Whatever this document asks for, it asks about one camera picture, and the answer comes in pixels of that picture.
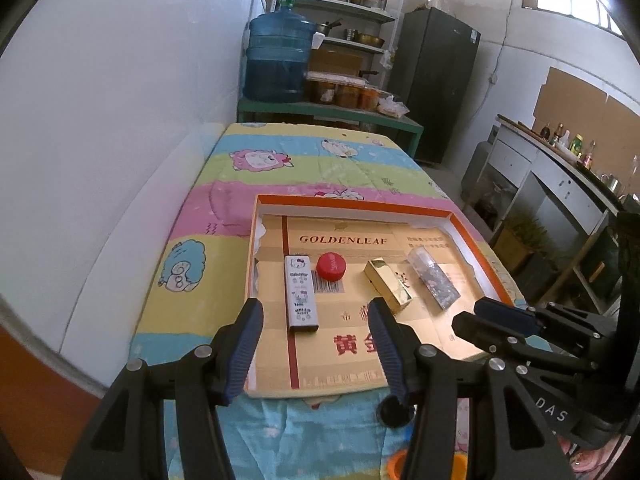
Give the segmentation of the black bottle cap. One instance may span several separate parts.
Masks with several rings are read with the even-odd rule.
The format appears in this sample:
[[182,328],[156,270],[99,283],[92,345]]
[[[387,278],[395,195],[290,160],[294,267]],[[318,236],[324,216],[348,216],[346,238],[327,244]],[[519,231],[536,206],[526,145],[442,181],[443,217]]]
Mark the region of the black bottle cap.
[[386,428],[399,429],[408,426],[416,416],[414,405],[402,404],[397,396],[386,396],[376,409],[378,421]]

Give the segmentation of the clear glitter lighter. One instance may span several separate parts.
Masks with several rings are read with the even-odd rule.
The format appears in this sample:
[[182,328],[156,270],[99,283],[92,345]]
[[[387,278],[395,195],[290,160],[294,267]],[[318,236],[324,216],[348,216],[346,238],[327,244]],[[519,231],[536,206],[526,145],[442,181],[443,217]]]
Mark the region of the clear glitter lighter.
[[460,292],[423,246],[412,248],[407,259],[442,310],[449,309],[460,298]]

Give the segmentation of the gold lighter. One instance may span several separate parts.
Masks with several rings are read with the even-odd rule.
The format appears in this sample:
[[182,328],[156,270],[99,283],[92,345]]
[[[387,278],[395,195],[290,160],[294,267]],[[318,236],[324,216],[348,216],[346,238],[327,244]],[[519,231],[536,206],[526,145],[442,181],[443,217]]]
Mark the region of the gold lighter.
[[410,304],[412,297],[395,271],[382,258],[369,260],[364,274],[382,297],[393,314],[397,314]]

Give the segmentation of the orange rimmed cardboard tray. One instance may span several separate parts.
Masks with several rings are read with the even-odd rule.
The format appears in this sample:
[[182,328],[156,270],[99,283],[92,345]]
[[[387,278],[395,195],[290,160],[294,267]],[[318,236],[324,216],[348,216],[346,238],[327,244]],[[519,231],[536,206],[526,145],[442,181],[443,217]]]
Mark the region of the orange rimmed cardboard tray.
[[[447,274],[460,298],[442,310],[407,259],[423,246]],[[315,276],[319,328],[290,330],[285,302],[285,256],[316,262],[336,252],[347,263],[344,276],[329,283]],[[364,274],[382,258],[408,288],[412,300],[398,313],[419,338],[448,356],[471,361],[482,352],[454,334],[451,322],[471,311],[477,299],[513,304],[518,286],[460,212],[439,202],[426,207],[356,202],[324,196],[257,196],[246,296],[264,307],[264,328],[245,390],[258,398],[311,398],[385,386],[369,332],[368,304],[378,292]]]

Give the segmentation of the cardboard sheet on wall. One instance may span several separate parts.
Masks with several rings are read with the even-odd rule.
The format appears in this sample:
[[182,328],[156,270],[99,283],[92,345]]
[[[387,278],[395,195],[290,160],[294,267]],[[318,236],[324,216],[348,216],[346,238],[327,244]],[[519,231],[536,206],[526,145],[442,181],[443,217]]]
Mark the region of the cardboard sheet on wall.
[[534,130],[563,125],[581,134],[584,145],[597,143],[592,169],[637,186],[639,115],[592,84],[551,67],[533,111]]

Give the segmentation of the potted green plant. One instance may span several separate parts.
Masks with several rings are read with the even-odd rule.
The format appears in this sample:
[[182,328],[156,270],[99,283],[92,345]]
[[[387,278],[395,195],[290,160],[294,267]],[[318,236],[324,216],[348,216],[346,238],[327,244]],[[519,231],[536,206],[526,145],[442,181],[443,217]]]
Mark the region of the potted green plant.
[[506,270],[521,271],[533,256],[548,257],[548,232],[539,220],[524,211],[511,211],[492,245]]

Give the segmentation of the white metal shelf rack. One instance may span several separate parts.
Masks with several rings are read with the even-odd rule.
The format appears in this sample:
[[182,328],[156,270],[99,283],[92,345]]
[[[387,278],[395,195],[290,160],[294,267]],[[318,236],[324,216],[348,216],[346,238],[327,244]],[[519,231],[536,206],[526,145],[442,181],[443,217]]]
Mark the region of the white metal shelf rack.
[[[383,88],[390,76],[405,0],[296,0],[296,11],[328,25],[322,46],[361,58],[364,76]],[[270,9],[278,0],[270,1]]]

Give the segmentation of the plastic bag on table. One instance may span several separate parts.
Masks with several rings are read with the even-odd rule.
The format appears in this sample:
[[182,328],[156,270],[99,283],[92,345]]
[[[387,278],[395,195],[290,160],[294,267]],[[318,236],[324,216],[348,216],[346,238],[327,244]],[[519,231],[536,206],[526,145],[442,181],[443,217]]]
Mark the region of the plastic bag on table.
[[400,119],[409,113],[408,107],[403,102],[396,101],[393,96],[386,96],[378,99],[376,110],[387,117]]

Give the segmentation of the green side table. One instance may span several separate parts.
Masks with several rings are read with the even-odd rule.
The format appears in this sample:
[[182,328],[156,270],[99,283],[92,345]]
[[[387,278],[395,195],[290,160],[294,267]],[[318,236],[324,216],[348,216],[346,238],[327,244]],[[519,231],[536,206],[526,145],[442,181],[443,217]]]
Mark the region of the green side table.
[[242,98],[238,102],[238,122],[251,122],[256,114],[288,114],[305,117],[322,117],[340,120],[341,122],[361,122],[395,129],[409,133],[411,141],[408,145],[409,156],[416,156],[420,144],[423,127],[408,117],[393,118],[378,112],[368,112],[359,108],[346,108],[335,105],[316,104],[311,102],[269,103]]

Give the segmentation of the white kitchen counter cabinet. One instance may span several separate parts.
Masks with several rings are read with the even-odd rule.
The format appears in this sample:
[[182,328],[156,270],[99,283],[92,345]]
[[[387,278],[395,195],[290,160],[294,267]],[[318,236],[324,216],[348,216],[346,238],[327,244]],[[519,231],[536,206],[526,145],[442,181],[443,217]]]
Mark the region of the white kitchen counter cabinet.
[[511,211],[530,214],[547,230],[548,257],[533,256],[510,273],[526,300],[600,314],[618,305],[622,278],[613,226],[622,205],[533,131],[498,117],[469,164],[462,197],[464,213],[491,248]]

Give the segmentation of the red bottle cap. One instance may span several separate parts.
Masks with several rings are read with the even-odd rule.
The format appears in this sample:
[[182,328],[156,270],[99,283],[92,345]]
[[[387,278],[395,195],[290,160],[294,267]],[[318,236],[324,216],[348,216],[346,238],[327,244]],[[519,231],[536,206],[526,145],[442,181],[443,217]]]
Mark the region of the red bottle cap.
[[328,282],[337,282],[345,274],[347,268],[346,260],[336,252],[325,252],[317,261],[316,272]]

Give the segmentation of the orange bottle cap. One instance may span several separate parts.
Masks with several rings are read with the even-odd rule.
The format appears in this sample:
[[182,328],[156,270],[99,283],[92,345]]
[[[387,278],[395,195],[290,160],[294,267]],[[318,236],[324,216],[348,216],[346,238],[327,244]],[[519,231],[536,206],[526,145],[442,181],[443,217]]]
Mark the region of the orange bottle cap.
[[[407,450],[396,452],[387,462],[387,475],[390,480],[399,480],[408,456]],[[468,474],[468,456],[461,452],[454,453],[451,480],[465,480]]]

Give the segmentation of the blue water jug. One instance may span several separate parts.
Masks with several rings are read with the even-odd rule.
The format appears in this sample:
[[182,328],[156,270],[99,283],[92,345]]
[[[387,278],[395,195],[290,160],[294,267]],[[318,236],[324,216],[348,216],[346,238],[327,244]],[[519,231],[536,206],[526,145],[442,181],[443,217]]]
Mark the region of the blue water jug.
[[302,99],[317,24],[294,11],[296,0],[250,21],[243,96],[257,102]]

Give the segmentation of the cardboard box on table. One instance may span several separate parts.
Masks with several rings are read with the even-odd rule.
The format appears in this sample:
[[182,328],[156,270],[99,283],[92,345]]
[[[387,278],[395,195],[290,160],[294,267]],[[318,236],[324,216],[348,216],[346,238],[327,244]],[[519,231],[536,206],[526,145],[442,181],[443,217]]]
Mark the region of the cardboard box on table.
[[329,73],[357,77],[361,70],[361,56],[332,50],[312,50],[308,70],[310,72]]

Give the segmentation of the white cartoon lighter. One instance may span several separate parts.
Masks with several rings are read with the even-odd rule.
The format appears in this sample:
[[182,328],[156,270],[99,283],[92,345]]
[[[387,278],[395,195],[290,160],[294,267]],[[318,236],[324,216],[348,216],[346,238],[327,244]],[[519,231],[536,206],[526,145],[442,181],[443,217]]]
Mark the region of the white cartoon lighter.
[[319,319],[309,257],[285,256],[284,275],[288,328],[315,332]]

